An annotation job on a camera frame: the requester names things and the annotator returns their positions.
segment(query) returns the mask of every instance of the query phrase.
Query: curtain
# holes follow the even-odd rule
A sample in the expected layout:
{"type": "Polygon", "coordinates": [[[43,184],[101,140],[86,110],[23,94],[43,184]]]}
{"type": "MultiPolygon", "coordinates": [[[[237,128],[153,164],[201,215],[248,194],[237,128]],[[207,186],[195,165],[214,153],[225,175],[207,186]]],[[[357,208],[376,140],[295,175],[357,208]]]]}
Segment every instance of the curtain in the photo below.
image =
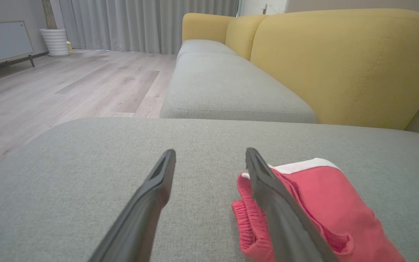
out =
{"type": "Polygon", "coordinates": [[[60,0],[73,48],[177,53],[184,14],[235,16],[238,0],[60,0]]]}

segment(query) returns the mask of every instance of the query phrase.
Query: white planter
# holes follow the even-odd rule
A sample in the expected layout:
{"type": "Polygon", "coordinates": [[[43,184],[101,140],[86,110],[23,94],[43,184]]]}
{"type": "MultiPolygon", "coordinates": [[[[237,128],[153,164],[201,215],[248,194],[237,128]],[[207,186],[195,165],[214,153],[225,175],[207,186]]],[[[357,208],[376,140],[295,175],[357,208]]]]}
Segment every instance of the white planter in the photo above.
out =
{"type": "Polygon", "coordinates": [[[68,56],[65,29],[40,29],[41,36],[48,47],[49,56],[68,56]]]}

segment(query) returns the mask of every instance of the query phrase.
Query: red fabric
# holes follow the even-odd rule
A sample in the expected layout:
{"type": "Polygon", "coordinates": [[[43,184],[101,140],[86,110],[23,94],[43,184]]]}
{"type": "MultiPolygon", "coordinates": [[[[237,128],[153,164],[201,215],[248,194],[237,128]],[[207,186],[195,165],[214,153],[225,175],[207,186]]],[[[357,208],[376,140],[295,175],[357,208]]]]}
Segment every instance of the red fabric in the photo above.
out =
{"type": "MultiPolygon", "coordinates": [[[[344,174],[333,167],[315,167],[294,174],[272,169],[309,216],[341,262],[402,262],[381,222],[362,201],[344,174]]],[[[237,180],[241,201],[232,204],[239,227],[240,249],[258,262],[274,262],[264,212],[251,198],[250,180],[237,180]]]]}

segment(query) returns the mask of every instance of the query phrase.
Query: sofa seat cushion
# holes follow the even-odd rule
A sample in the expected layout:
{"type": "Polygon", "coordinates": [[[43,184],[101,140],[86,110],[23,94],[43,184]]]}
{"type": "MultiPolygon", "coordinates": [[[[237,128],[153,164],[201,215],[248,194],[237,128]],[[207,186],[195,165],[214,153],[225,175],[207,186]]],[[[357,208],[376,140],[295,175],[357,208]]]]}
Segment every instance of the sofa seat cushion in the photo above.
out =
{"type": "Polygon", "coordinates": [[[225,53],[226,55],[237,55],[223,43],[213,40],[191,39],[185,40],[177,55],[177,60],[185,53],[225,53]]]}
{"type": "Polygon", "coordinates": [[[86,262],[164,150],[176,151],[153,262],[244,262],[231,203],[245,151],[315,157],[346,175],[407,262],[419,262],[419,134],[326,124],[87,118],[0,164],[0,261],[86,262]]]}
{"type": "Polygon", "coordinates": [[[179,59],[160,118],[316,122],[311,107],[286,86],[244,58],[219,53],[179,59]]]}

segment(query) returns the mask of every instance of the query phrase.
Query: wooden floor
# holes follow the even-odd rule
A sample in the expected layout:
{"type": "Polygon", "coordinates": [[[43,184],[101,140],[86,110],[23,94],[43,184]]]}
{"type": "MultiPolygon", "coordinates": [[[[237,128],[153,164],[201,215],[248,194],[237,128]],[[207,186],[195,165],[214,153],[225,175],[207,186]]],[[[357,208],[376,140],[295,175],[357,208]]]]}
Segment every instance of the wooden floor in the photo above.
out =
{"type": "Polygon", "coordinates": [[[75,50],[0,68],[0,161],[58,124],[157,118],[176,55],[75,50]]]}

